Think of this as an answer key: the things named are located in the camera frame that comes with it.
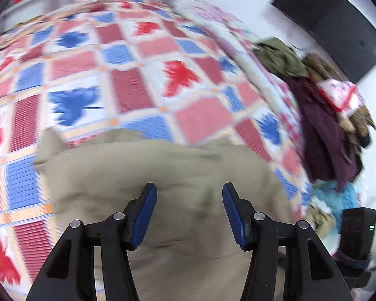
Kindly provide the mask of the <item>brown patterned garment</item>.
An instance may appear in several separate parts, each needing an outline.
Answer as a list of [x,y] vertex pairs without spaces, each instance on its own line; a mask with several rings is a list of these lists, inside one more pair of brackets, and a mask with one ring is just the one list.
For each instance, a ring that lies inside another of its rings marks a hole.
[[308,53],[302,62],[309,72],[310,81],[338,114],[340,126],[353,143],[363,149],[369,147],[369,129],[376,128],[376,125],[356,85],[315,53]]

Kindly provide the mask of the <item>pink white patterned cloth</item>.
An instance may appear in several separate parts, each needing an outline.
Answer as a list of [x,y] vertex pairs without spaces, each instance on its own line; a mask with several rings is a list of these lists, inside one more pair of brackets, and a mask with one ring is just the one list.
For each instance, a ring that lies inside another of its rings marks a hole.
[[328,79],[317,82],[316,87],[333,110],[345,118],[352,116],[364,104],[357,86],[350,81]]

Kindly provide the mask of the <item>black wall television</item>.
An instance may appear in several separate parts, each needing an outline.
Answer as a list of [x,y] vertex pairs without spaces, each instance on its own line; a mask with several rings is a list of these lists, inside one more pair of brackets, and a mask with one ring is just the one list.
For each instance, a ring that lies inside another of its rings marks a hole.
[[376,28],[348,0],[274,0],[358,83],[376,65]]

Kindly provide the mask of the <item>dark maroon garment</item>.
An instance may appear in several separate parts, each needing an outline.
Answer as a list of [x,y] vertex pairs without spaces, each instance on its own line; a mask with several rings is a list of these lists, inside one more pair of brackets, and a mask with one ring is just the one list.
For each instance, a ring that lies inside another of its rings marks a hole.
[[338,115],[308,78],[280,76],[295,100],[304,138],[303,164],[310,181],[336,181],[337,190],[359,173],[354,147],[346,140]]

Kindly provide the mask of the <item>leaf patterned patchwork quilt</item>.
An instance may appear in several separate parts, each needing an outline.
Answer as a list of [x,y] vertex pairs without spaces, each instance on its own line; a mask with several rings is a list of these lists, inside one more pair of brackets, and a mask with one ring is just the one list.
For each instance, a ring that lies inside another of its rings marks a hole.
[[297,146],[244,71],[173,6],[85,0],[0,37],[0,282],[25,300],[59,237],[33,166],[44,129],[78,145],[113,128],[259,154],[296,217],[312,189]]

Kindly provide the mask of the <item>pink floral blanket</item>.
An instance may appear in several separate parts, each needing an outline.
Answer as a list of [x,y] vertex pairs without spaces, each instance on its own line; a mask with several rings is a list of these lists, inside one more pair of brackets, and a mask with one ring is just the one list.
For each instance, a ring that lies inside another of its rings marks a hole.
[[297,102],[289,86],[269,72],[252,52],[255,34],[234,15],[210,4],[196,0],[174,0],[172,6],[213,38],[235,61],[272,107],[291,141],[301,145],[303,135]]

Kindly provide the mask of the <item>light blue cloth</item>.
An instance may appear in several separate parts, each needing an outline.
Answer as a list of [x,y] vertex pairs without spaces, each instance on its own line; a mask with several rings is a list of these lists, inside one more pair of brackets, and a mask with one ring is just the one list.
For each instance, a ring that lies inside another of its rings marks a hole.
[[350,182],[347,182],[341,190],[338,190],[337,181],[319,180],[314,187],[313,194],[332,210],[336,230],[341,228],[343,211],[359,207],[357,193]]

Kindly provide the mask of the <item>dark green garment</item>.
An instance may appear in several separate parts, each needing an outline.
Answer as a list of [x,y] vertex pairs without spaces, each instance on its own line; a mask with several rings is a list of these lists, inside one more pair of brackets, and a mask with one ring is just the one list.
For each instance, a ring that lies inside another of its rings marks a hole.
[[254,55],[271,73],[291,78],[308,77],[308,70],[302,60],[277,37],[254,43]]

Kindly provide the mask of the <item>khaki puffer jacket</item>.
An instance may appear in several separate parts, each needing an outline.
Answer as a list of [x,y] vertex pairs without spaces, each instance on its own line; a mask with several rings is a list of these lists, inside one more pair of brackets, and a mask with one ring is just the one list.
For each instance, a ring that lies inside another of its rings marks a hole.
[[141,300],[238,300],[251,256],[240,251],[222,201],[234,185],[275,221],[293,223],[283,185],[267,162],[229,139],[189,147],[112,129],[71,147],[43,132],[34,166],[48,185],[57,223],[102,221],[147,183],[157,202],[144,241],[130,254]]

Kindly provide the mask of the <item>white shelf with boxes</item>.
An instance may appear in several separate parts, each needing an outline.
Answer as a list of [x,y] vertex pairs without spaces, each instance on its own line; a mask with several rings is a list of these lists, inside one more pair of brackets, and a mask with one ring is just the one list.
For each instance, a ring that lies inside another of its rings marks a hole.
[[10,0],[2,12],[2,31],[9,31],[20,23],[41,16],[45,11],[45,0]]

